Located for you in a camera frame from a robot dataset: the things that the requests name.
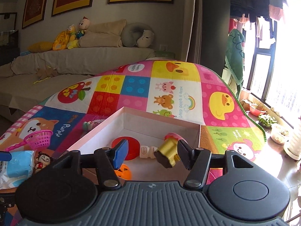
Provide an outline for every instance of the curtain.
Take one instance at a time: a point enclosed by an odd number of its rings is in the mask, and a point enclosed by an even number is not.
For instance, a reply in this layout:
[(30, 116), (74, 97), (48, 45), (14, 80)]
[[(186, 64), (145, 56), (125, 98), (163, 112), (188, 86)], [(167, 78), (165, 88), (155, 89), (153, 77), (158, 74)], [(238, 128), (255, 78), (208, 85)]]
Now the curtain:
[(184, 4), (184, 20), (183, 20), (183, 35), (182, 35), (182, 53), (181, 60), (187, 61), (190, 40), (192, 36), (192, 27), (195, 14), (196, 0), (185, 0)]
[(195, 12), (193, 17), (187, 61), (196, 64), (200, 64), (201, 59), (202, 7), (203, 0), (195, 0)]

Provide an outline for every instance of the play mat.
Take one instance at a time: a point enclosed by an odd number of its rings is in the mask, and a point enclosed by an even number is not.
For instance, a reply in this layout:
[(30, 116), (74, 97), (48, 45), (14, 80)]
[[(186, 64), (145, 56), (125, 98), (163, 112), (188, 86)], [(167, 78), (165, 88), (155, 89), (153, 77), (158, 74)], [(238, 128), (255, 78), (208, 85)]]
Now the play mat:
[[(148, 60), (106, 71), (47, 98), (0, 137), (0, 149), (22, 142), (29, 133), (52, 130), (46, 152), (58, 158), (85, 134), (85, 121), (102, 122), (124, 106), (201, 124), (201, 147), (213, 153), (233, 149), (254, 161), (266, 142), (263, 130), (213, 71), (193, 63)], [(212, 170), (212, 175), (221, 172)], [(6, 225), (13, 226), (20, 215), (11, 214)]]

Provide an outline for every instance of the screw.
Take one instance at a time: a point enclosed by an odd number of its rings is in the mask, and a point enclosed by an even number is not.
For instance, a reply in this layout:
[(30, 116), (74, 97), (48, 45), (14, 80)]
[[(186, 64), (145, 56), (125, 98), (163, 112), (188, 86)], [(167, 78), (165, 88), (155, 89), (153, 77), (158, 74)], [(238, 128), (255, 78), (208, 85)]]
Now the screw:
[(197, 188), (197, 187), (201, 186), (202, 183), (198, 180), (191, 179), (191, 180), (186, 181), (185, 184), (188, 187)]
[(103, 184), (106, 187), (114, 188), (114, 187), (118, 186), (119, 183), (116, 180), (109, 179), (109, 180), (104, 181)]

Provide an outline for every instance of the cardboard box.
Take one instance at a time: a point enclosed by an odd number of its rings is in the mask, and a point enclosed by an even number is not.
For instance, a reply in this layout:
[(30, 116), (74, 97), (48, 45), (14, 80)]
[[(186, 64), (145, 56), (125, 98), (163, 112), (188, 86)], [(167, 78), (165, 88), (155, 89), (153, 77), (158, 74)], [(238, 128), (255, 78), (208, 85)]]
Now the cardboard box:
[[(79, 150), (81, 154), (93, 154), (96, 149), (111, 147), (112, 141), (122, 136), (133, 137), (140, 145), (160, 147), (168, 133), (179, 134), (195, 149), (199, 147), (200, 129), (196, 123), (123, 107), (83, 136), (68, 151)], [(189, 173), (180, 161), (168, 169), (151, 158), (137, 157), (124, 164), (130, 168), (132, 180), (138, 181), (178, 180), (183, 183)], [(91, 172), (95, 173), (89, 169), (84, 171), (84, 175), (95, 182), (96, 178), (91, 177)]]

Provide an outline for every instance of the green towel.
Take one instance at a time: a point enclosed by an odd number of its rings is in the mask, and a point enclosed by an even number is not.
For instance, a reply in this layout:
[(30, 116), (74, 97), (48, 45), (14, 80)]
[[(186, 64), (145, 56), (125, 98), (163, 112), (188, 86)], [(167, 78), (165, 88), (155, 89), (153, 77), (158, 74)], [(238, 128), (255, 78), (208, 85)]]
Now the green towel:
[(239, 30), (233, 29), (228, 37), (225, 61), (226, 67), (230, 70), (237, 84), (237, 98), (240, 95), (243, 83), (244, 43), (243, 34)]

